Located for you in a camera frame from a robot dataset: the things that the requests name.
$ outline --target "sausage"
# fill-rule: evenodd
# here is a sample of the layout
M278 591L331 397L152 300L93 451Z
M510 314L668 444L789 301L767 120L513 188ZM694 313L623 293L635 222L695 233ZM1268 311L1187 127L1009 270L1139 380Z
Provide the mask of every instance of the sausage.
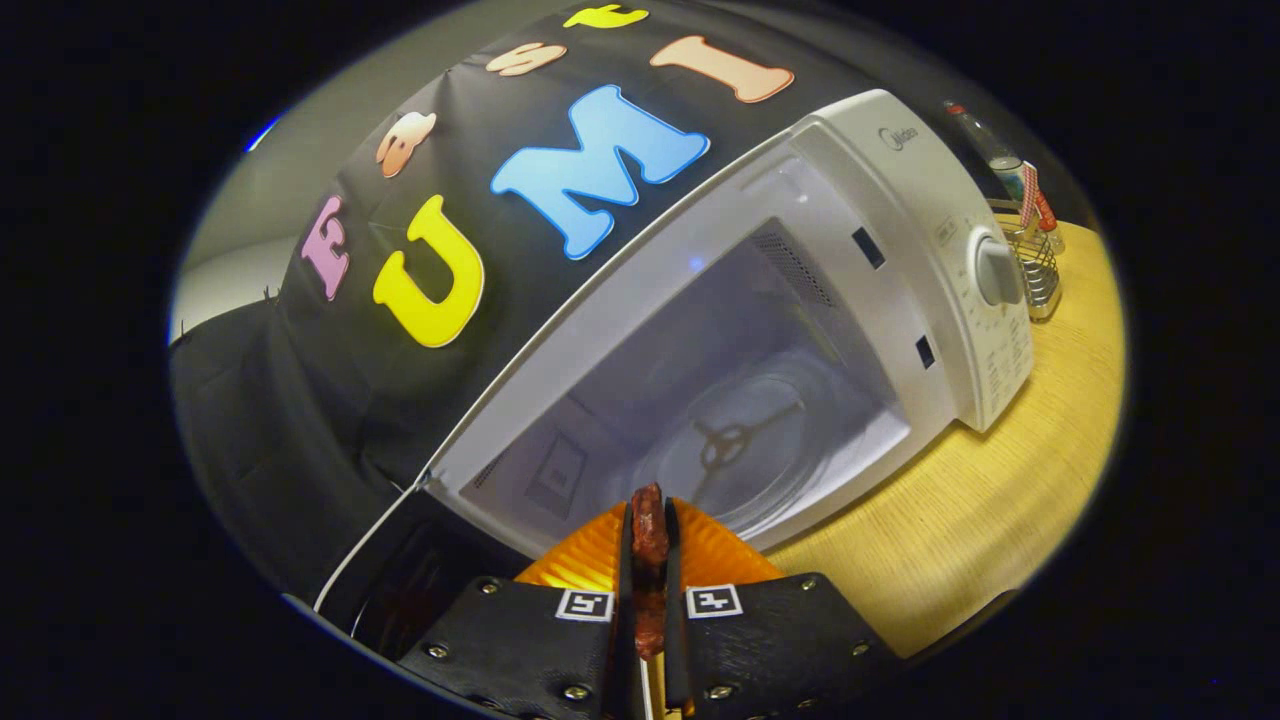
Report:
M662 489L650 483L631 496L631 556L648 574L660 570L669 548Z
M631 496L631 594L636 607L636 652L653 660L663 650L667 594L663 574L671 541L662 489L650 483Z

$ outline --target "wire mesh basket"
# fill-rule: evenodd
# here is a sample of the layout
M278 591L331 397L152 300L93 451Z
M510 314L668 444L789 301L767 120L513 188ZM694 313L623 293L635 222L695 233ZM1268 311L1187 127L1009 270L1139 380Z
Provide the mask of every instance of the wire mesh basket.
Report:
M1039 218L1023 225L1019 219L1021 206L1011 200L987 199L996 213L1000 229L1005 232L1009 247L1018 256L1023 269L1023 291L1027 311L1033 320L1047 320L1062 299L1062 282L1057 273L1057 258L1050 246L1048 234L1039 229Z

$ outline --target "microwave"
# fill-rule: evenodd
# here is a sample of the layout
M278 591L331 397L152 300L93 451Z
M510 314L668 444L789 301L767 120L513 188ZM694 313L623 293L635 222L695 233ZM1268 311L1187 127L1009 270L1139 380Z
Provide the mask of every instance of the microwave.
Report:
M657 482L758 550L872 491L1027 380L1016 260L893 95L817 109L672 205L525 343L426 492L539 557Z

